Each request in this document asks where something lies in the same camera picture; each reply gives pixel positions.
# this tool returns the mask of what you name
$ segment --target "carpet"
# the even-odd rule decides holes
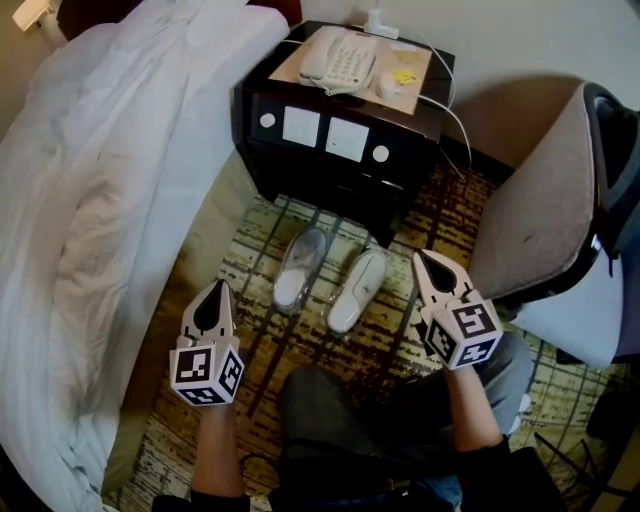
[[[338,374],[356,402],[384,399],[409,375],[426,375],[440,367],[427,357],[416,326],[420,299],[410,257],[428,248],[469,263],[483,205],[497,184],[485,176],[438,165],[426,179],[393,243],[382,290],[353,331],[338,339],[328,332],[325,317],[351,262],[365,248],[376,247],[368,232],[346,219],[313,206],[280,197],[271,204],[257,197],[237,231],[219,272],[234,289],[238,303],[238,337],[249,359],[238,391],[240,455],[255,453],[277,460],[280,451],[278,396],[286,376],[300,365],[314,363]],[[303,299],[299,314],[279,313],[272,305],[272,285],[287,245],[309,225],[324,230],[328,255]],[[554,480],[566,492],[572,508],[585,499],[575,475],[533,436],[539,432],[578,464],[586,455],[585,439],[601,468],[606,444],[586,436],[586,424],[610,381],[620,381],[624,368],[600,372],[584,365],[559,366],[555,349],[526,334],[535,361],[531,378],[532,407],[512,437],[514,449],[536,446]],[[150,510],[153,497],[185,496],[195,461],[200,413],[169,388],[168,374],[158,391],[153,413],[130,482],[105,497],[123,512]],[[277,476],[264,461],[252,459],[245,468],[253,505],[268,510],[264,496],[277,486]]]

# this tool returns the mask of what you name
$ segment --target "wall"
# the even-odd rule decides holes
[[[24,105],[31,75],[64,42],[54,15],[43,19],[44,29],[32,26],[22,32],[11,18],[21,3],[0,2],[0,140]]]
[[[455,110],[473,147],[519,165],[577,79],[640,109],[640,17],[628,0],[382,0],[384,22],[456,55]],[[302,0],[305,19],[342,23],[368,0]],[[453,122],[447,133],[461,138]]]

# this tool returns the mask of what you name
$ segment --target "telephone handset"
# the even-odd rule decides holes
[[[298,80],[326,89],[327,95],[355,94],[371,83],[376,61],[375,37],[342,27],[322,27],[304,57]]]

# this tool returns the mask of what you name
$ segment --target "white duvet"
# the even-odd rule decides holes
[[[55,511],[101,507],[118,422],[117,409],[100,407],[111,382],[101,370],[110,351],[127,349],[114,348],[116,334],[141,339],[146,329],[148,318],[127,327],[132,296],[144,293],[144,283],[131,290],[134,270],[153,252],[140,249],[143,240],[165,229],[170,242],[154,256],[162,270],[148,284],[157,300],[197,200],[228,157],[198,140],[202,119],[192,118],[203,90],[228,108],[229,84],[209,82],[244,3],[147,0],[119,25],[92,29],[41,67],[0,146],[0,443]],[[271,16],[276,29],[235,80],[286,33]],[[185,179],[203,190],[163,184],[182,159]],[[175,203],[154,213],[166,190]],[[185,198],[197,204],[175,212],[180,222],[149,225]],[[107,452],[88,461],[96,428],[107,432]]]

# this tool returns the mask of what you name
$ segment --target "chair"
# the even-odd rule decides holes
[[[621,339],[640,294],[639,127],[607,90],[580,85],[487,201],[469,270],[515,325],[601,368],[640,353],[637,329]]]

